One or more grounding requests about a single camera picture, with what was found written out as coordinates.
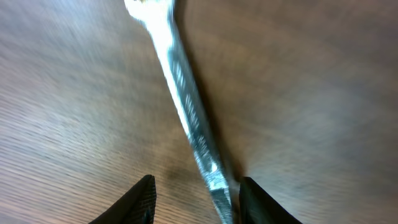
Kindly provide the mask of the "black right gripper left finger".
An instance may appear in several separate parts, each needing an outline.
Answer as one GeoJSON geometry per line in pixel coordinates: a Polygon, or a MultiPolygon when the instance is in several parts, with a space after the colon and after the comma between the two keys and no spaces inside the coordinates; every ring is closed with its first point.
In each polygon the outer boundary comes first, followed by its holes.
{"type": "Polygon", "coordinates": [[[153,224],[156,205],[153,175],[145,175],[90,224],[153,224]]]}

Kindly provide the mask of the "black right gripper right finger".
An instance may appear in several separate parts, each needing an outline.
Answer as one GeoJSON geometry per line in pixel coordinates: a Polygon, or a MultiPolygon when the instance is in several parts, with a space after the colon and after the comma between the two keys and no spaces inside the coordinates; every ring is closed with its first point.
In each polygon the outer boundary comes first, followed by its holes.
{"type": "Polygon", "coordinates": [[[242,224],[302,224],[250,177],[241,179],[239,208],[242,224]]]}

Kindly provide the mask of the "silver combination wrench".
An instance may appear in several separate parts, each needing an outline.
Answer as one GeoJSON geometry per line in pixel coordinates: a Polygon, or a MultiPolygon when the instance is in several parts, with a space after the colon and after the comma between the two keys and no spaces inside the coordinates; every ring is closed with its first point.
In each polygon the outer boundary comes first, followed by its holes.
{"type": "Polygon", "coordinates": [[[124,0],[131,17],[148,31],[183,130],[223,224],[232,224],[233,206],[221,161],[197,85],[174,19],[175,0],[124,0]]]}

